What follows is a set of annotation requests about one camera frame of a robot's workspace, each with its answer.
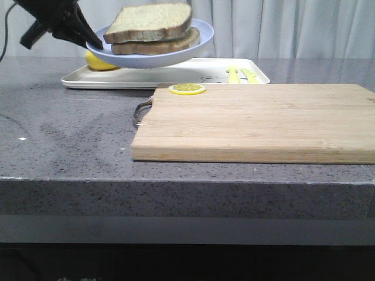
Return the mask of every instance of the metal handle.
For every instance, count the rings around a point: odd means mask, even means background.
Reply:
[[[141,125],[142,118],[139,117],[141,111],[146,107],[152,106],[153,96],[149,97],[145,102],[138,104],[133,114],[133,125],[139,127]]]

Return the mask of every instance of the yellow utensil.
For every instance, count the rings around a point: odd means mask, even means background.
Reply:
[[[246,78],[247,78],[247,82],[249,84],[256,84],[256,83],[259,83],[258,79],[256,79],[256,74],[254,72],[252,72],[251,70],[247,69],[247,68],[241,68],[241,71],[243,74],[245,74]]]
[[[229,73],[228,83],[230,84],[240,84],[240,78],[238,77],[238,67],[237,66],[228,66],[227,73]]]

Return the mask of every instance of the plate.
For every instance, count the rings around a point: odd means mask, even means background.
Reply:
[[[200,32],[200,43],[197,46],[188,48],[186,50],[168,53],[168,54],[157,54],[154,56],[141,55],[141,54],[128,54],[118,55],[114,54],[111,49],[111,44],[106,44],[103,39],[103,34],[107,30],[108,26],[98,30],[96,35],[101,39],[103,43],[103,49],[98,49],[89,43],[86,43],[87,48],[93,52],[99,59],[106,61],[107,63],[114,64],[119,67],[128,68],[155,68],[163,66],[171,66],[176,63],[197,57],[199,53],[206,47],[207,43],[213,37],[213,28],[208,23],[193,19],[192,26],[197,28]]]

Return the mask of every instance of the bread slice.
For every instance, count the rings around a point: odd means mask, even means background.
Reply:
[[[127,42],[112,44],[114,54],[167,54],[188,49],[199,44],[199,30],[190,27],[185,37],[171,41]]]
[[[104,34],[107,44],[128,41],[176,39],[192,22],[192,7],[186,3],[126,6]]]

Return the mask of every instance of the gray countertop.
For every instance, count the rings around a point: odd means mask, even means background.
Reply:
[[[272,83],[375,91],[375,60],[254,62]],[[152,91],[66,88],[60,79],[84,64],[47,57],[0,64],[0,215],[375,217],[375,165],[132,161],[132,114]]]

